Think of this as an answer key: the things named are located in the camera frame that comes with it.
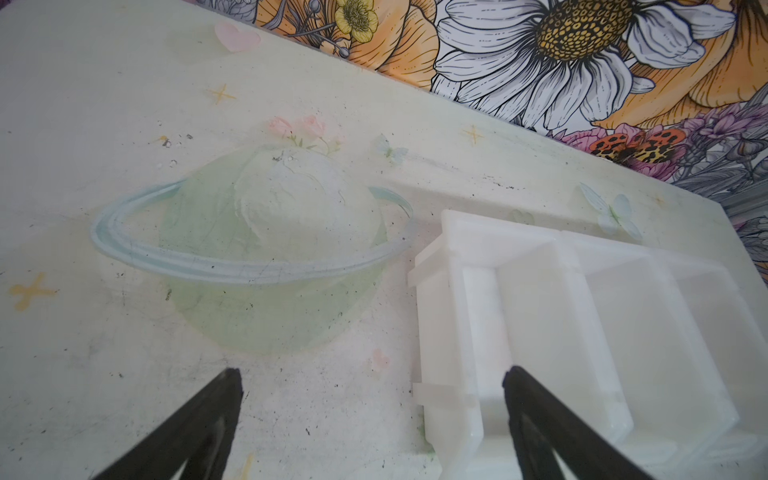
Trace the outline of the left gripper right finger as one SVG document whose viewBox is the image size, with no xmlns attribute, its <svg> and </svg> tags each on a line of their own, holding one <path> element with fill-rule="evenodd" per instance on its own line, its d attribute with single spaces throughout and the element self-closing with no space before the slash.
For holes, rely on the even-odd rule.
<svg viewBox="0 0 768 480">
<path fill-rule="evenodd" d="M 565 463 L 577 479 L 650 477 L 520 366 L 503 380 L 509 430 L 524 479 L 563 479 Z"/>
</svg>

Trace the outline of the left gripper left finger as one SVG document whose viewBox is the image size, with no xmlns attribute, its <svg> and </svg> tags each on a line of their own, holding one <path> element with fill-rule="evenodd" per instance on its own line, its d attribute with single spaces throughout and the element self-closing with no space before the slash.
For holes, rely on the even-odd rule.
<svg viewBox="0 0 768 480">
<path fill-rule="evenodd" d="M 98 479 L 221 479 L 235 438 L 242 377 L 227 368 Z"/>
</svg>

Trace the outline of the white three-compartment bin tray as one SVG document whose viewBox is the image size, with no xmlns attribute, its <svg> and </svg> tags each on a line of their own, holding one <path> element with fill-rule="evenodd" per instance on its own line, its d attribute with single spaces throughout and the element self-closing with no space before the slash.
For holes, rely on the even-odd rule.
<svg viewBox="0 0 768 480">
<path fill-rule="evenodd" d="M 445 211 L 416 256 L 413 386 L 445 479 L 517 479 L 502 381 L 520 366 L 632 461 L 767 447 L 767 344 L 720 263 Z"/>
</svg>

